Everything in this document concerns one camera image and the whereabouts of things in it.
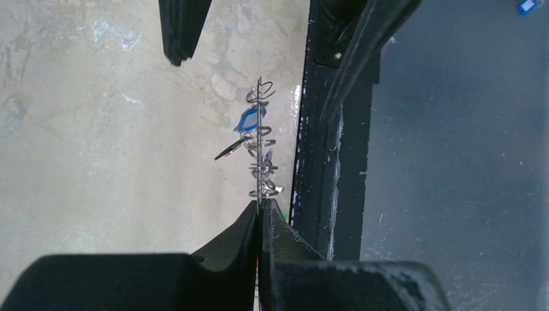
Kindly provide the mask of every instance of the blue tag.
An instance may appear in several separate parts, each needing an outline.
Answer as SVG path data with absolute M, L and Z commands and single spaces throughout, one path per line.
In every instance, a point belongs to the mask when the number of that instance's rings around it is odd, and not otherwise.
M 517 6 L 520 15 L 530 13 L 537 6 L 537 0 L 522 0 Z
M 250 107 L 246 111 L 244 111 L 244 113 L 242 113 L 242 116 L 240 117 L 240 122 L 238 122 L 238 125 L 236 126 L 234 131 L 242 133 L 255 130 L 257 128 L 257 112 L 257 107 Z M 262 108 L 261 112 L 263 118 L 267 113 L 267 109 Z

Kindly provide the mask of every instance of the concrete floor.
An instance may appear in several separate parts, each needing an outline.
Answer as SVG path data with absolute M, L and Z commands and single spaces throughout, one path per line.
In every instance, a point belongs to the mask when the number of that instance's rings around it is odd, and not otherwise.
M 252 159 L 213 157 L 260 75 L 287 208 L 308 1 L 213 1 L 181 68 L 156 0 L 0 7 L 0 301 L 42 255 L 191 252 L 230 225 Z

